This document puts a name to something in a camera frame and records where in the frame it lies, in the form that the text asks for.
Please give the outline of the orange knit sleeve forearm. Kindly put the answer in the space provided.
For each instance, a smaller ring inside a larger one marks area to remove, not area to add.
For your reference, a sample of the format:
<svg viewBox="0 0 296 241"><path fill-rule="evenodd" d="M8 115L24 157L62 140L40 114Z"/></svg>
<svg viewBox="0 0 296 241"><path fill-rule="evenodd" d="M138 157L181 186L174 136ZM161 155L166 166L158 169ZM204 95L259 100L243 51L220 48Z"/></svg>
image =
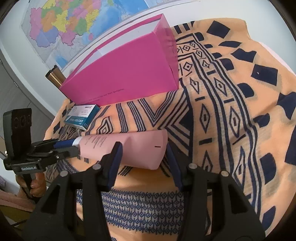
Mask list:
<svg viewBox="0 0 296 241"><path fill-rule="evenodd" d="M12 207L28 212L32 212L36 206L34 201L30 200L22 189L19 190L18 194L5 192L3 190L0 190L0 193L1 206Z"/></svg>

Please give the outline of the left hand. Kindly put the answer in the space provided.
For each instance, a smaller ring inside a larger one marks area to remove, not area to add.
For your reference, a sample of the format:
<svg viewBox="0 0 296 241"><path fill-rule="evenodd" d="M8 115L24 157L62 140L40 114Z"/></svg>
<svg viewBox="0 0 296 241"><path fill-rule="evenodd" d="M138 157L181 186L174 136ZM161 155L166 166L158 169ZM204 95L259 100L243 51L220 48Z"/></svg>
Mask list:
<svg viewBox="0 0 296 241"><path fill-rule="evenodd" d="M23 177L16 175L16 182L22 189L26 189L27 185ZM30 194L33 197L42 197L47 190L44 173L35 173L35 179L30 183Z"/></svg>

